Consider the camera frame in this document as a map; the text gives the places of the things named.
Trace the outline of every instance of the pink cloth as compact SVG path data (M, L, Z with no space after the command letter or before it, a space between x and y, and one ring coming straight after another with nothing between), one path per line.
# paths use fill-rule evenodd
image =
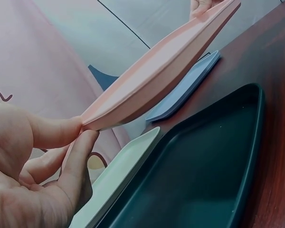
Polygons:
M0 102L48 118L80 115L102 89L31 0L0 0ZM129 141L122 127L100 133L94 151L110 163Z

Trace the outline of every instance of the dark green tray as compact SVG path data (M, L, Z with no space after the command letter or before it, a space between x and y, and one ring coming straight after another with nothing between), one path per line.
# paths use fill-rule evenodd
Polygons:
M246 85L173 127L99 228L229 228L243 212L260 142L264 93Z

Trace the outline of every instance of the skin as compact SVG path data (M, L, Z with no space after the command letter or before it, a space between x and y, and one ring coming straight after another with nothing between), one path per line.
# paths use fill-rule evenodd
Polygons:
M86 164L98 132L79 135L81 126L79 117L48 120L0 104L0 228L70 225L92 196ZM61 167L75 139L59 179L41 185ZM33 148L55 149L29 160Z
M223 0L191 0L190 20L201 16L211 7L219 4Z

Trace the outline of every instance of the light blue tray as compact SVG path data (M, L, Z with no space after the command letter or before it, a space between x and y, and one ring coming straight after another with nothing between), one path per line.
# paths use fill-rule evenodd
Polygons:
M149 112L146 121L153 122L165 119L177 111L197 89L219 59L220 53L215 51L197 62L181 82Z

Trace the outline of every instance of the pink plastic tray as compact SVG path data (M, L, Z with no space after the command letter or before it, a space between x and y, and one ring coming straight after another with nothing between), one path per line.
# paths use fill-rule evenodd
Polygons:
M150 110L181 81L239 6L240 0L224 0L161 40L82 114L84 128L114 127Z

